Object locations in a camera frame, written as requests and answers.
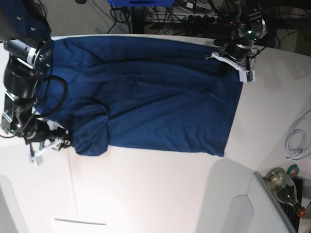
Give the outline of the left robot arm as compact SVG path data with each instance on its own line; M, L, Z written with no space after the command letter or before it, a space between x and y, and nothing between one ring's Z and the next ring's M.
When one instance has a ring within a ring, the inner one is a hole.
M259 3L254 0L235 1L238 12L231 21L233 31L230 39L214 40L218 47L209 56L231 66L239 72L243 83L254 82L256 79L254 64L260 53L254 43L267 34L265 20L259 11Z

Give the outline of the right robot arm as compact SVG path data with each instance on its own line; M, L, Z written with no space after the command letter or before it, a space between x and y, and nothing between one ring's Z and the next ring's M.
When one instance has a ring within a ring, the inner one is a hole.
M47 75L52 72L54 41L51 28L35 1L0 2L0 41L9 53L3 77L6 92L1 128L5 133L23 138L27 145L49 140L57 149L69 147L69 133L62 128L50 130L43 120L60 109L67 97L68 85L58 76ZM49 113L36 115L33 107L42 106L48 93L45 91L42 99L37 99L41 83L51 81L62 84L62 97Z

